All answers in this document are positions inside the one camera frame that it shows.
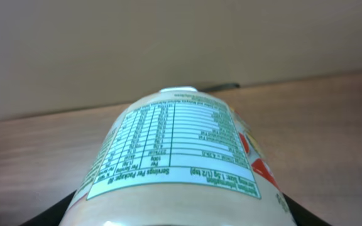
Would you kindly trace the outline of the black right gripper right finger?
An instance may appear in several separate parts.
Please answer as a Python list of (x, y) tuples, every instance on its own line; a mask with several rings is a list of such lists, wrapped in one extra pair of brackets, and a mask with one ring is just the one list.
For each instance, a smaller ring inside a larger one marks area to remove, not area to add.
[(283, 194), (283, 196), (297, 226), (331, 226), (331, 224), (314, 215), (286, 194)]

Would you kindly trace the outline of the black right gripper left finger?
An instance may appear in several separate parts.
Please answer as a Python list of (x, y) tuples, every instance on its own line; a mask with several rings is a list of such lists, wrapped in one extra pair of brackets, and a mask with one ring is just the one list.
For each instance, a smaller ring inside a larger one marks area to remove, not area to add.
[(75, 191), (20, 226), (59, 226), (74, 195)]

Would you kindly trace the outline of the green lid jar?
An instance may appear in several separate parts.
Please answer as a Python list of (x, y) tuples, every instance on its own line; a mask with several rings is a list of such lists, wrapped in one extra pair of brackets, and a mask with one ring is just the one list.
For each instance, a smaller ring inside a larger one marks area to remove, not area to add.
[(113, 123), (61, 225), (294, 225), (248, 125), (223, 100), (172, 87)]

